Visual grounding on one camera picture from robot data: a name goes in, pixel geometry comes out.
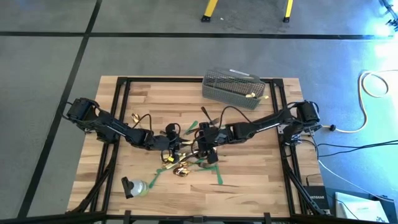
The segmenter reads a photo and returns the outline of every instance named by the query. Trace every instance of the wooden table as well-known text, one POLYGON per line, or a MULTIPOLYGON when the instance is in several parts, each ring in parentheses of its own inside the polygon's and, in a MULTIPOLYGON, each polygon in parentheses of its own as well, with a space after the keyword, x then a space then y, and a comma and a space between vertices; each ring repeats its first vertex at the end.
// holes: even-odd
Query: wooden table
MULTIPOLYGON (((104 110, 111 109, 116 80, 115 76, 101 77, 95 100, 104 110)), ((285 78, 284 85, 287 102, 302 100, 297 78, 285 78)), ((119 107, 122 97, 123 89, 119 96, 119 107)), ((141 116, 150 113, 155 134, 159 134, 169 123, 179 123, 182 131, 185 131, 194 120, 207 121, 201 106, 205 106, 214 119, 220 116, 226 105, 202 98, 201 83, 132 82, 124 122, 132 123, 130 115, 133 112, 141 116)), ((243 109, 243 112, 251 120, 272 114, 271 98, 262 100, 255 111, 243 109)), ((244 121, 244 118, 235 110, 227 110, 223 123, 237 121, 244 121)), ((149 128, 148 124, 148 120, 142 121, 143 128, 149 128)), ((94 185, 102 145, 96 140, 95 133, 86 135, 69 210, 76 207, 94 185)), ((145 197, 126 199, 121 178, 126 176, 150 182, 156 169, 161 167, 161 161, 159 151, 134 148, 121 138, 108 214, 122 215, 125 210, 131 210, 132 215, 261 217, 264 212, 269 212, 272 217, 289 216, 275 129, 263 131, 243 144, 218 147, 218 154, 223 185, 217 184, 214 172, 197 172, 178 177, 170 170, 158 178, 154 188, 145 197)), ((312 145, 303 143, 297 146, 297 157, 302 179, 306 175, 320 173, 312 145)), ((320 175, 311 177, 310 181, 322 184, 320 175)), ((98 200, 100 205, 103 189, 98 200)), ((293 185, 292 190, 295 210, 299 213, 299 200, 293 185)))

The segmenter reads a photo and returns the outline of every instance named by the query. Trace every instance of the wire mesh basket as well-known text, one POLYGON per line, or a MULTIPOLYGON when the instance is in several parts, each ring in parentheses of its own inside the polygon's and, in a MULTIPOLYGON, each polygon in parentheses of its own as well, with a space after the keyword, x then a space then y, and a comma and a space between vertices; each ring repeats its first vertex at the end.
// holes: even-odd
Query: wire mesh basket
POLYGON ((266 84, 255 75, 235 70, 215 68, 208 70, 202 82, 202 95, 205 98, 221 101, 250 110, 256 109, 266 84))

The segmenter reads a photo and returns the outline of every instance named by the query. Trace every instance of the black metal frame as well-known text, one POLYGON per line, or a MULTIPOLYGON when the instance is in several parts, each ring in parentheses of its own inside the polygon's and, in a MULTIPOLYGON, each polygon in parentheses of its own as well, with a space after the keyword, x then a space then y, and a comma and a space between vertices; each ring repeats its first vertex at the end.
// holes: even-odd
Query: black metal frame
MULTIPOLYGON (((278 102, 276 97, 275 88, 279 88, 279 93, 281 97, 281 103, 283 107, 287 106, 285 89, 283 79, 281 78, 262 78, 261 79, 266 84, 269 84, 271 89, 271 98, 272 98, 272 106, 274 112, 279 110, 278 102)), ((116 113, 116 108, 118 107, 119 95, 124 85, 123 98, 121 103, 121 110, 119 114, 119 120, 123 122, 124 114, 126 112, 127 99, 129 96, 131 82, 202 82, 202 78, 158 78, 158 77, 119 77, 116 82, 116 88, 113 96, 113 102, 111 107, 111 114, 114 116, 116 113)), ((265 224, 271 224, 272 222, 295 222, 295 223, 374 223, 374 222, 364 222, 361 220, 347 220, 340 219, 335 217, 328 216, 319 216, 319 215, 306 215, 307 209, 305 208, 305 203, 303 197, 306 196, 307 192, 305 190, 300 190, 301 178, 300 178, 300 169, 297 160, 297 155, 295 153, 295 147, 290 146, 290 153, 292 154, 292 165, 293 172, 287 163, 287 157, 285 152, 285 146, 281 144, 282 135, 278 133, 279 140, 279 148, 280 148, 280 156, 282 161, 282 169, 284 171, 284 182, 285 182, 285 190, 287 194, 287 202, 289 207, 290 217, 285 218, 271 218, 270 213, 264 213, 263 217, 208 217, 208 216, 162 216, 162 215, 131 215, 130 210, 126 210, 124 215, 107 215, 106 211, 108 210, 109 199, 111 196, 111 186, 113 182, 114 169, 116 166, 116 158, 118 156, 119 151, 119 141, 113 144, 113 151, 111 158, 109 160, 108 165, 105 167, 106 156, 109 150, 109 144, 103 145, 103 151, 101 153, 101 157, 98 165, 98 172, 96 176, 96 183, 93 188, 90 190, 87 197, 82 201, 82 203, 74 210, 67 212, 66 214, 61 215, 47 215, 40 217, 29 217, 29 218, 13 218, 7 220, 0 220, 2 224, 11 224, 11 223, 88 223, 88 222, 98 222, 102 221, 103 223, 106 220, 124 220, 124 224, 133 223, 136 220, 167 220, 167 221, 177 221, 184 220, 190 221, 194 223, 202 223, 209 221, 221 221, 221 222, 263 222, 265 224), (106 188, 104 192, 104 200, 102 204, 101 211, 96 212, 97 200, 99 189, 102 184, 106 181, 106 188), (290 184, 292 181, 295 186, 298 188, 299 199, 300 199, 300 209, 302 214, 296 214, 294 208, 294 198, 292 193, 292 186, 290 184), (90 211, 85 212, 88 205, 90 206, 90 211)))

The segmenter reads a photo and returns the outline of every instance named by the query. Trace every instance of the gray floor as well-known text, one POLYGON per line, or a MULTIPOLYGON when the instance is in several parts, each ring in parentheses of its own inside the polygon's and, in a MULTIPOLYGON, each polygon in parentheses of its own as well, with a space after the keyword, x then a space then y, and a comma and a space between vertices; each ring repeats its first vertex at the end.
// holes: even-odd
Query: gray floor
MULTIPOLYGON (((93 0, 3 0, 0 31, 83 32, 94 5, 93 0)), ((199 22, 205 7, 204 0, 103 0, 93 32, 377 34, 379 25, 388 20, 381 16, 378 0, 296 1, 290 24, 280 22, 285 1, 220 0, 210 24, 199 22)), ((17 215, 80 41, 0 37, 0 124, 7 127, 0 135, 0 219, 17 215)), ((95 97, 102 75, 200 76, 208 68, 227 67, 262 77, 300 78, 304 97, 319 104, 323 124, 354 129, 363 122, 359 73, 394 68, 397 53, 384 50, 397 46, 393 41, 368 40, 96 37, 89 39, 70 100, 95 97)), ((377 81, 370 83, 373 90, 382 88, 377 81)), ((364 100, 370 117, 364 131, 319 131, 317 143, 362 145, 396 139, 397 97, 364 100)), ((74 125, 61 122, 30 216, 65 211, 83 138, 74 125)), ((337 149, 320 150, 326 154, 337 149)), ((365 149, 322 161, 362 188, 398 200, 394 150, 365 149)), ((325 170, 322 176, 327 187, 360 192, 325 170)))

